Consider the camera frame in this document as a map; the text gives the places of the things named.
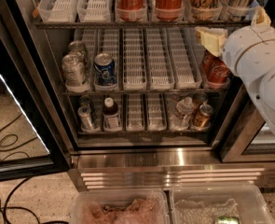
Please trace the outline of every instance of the refrigerator door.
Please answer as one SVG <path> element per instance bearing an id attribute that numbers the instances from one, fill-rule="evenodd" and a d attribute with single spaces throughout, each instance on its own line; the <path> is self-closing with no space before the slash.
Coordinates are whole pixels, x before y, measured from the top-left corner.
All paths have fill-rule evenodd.
<path id="1" fill-rule="evenodd" d="M 14 26 L 0 16 L 0 181 L 67 171 L 71 162 L 43 80 L 8 32 Z"/>

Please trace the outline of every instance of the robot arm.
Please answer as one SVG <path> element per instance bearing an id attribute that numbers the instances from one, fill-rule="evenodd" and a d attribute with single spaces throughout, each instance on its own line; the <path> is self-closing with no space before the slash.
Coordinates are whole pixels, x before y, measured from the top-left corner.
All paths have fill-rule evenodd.
<path id="1" fill-rule="evenodd" d="M 209 42 L 204 45 L 202 37 L 210 32 L 202 28 L 196 31 L 198 41 L 209 49 Z M 223 60 L 234 76 L 241 78 L 256 108 L 275 134 L 275 29 L 268 22 L 252 24 L 235 31 L 224 42 L 220 39 L 218 44 L 220 52 L 213 54 Z"/>

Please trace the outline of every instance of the dark bottle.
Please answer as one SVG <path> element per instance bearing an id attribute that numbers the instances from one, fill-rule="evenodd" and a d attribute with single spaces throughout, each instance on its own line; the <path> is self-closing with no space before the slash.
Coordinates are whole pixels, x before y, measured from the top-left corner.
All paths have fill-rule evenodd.
<path id="1" fill-rule="evenodd" d="M 104 100 L 103 117 L 108 129 L 114 130 L 121 127 L 118 105 L 110 97 Z"/>

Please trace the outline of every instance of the dark blue can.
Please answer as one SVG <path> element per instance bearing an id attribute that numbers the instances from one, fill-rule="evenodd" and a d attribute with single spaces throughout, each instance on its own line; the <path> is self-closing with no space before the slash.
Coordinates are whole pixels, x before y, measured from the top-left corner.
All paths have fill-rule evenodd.
<path id="1" fill-rule="evenodd" d="M 116 64 L 107 53 L 100 53 L 94 58 L 98 83 L 101 86 L 112 86 L 117 84 Z"/>

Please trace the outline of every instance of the bottle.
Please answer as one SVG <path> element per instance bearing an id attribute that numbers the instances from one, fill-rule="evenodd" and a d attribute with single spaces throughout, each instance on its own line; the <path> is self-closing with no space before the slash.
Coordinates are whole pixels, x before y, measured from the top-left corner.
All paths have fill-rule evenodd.
<path id="1" fill-rule="evenodd" d="M 103 106 L 104 122 L 109 130 L 119 130 L 121 128 L 121 120 L 117 103 L 110 97 L 105 98 Z"/>
<path id="2" fill-rule="evenodd" d="M 186 130 L 192 117 L 194 106 L 191 97 L 186 97 L 176 104 L 173 116 L 174 129 L 177 131 Z"/>

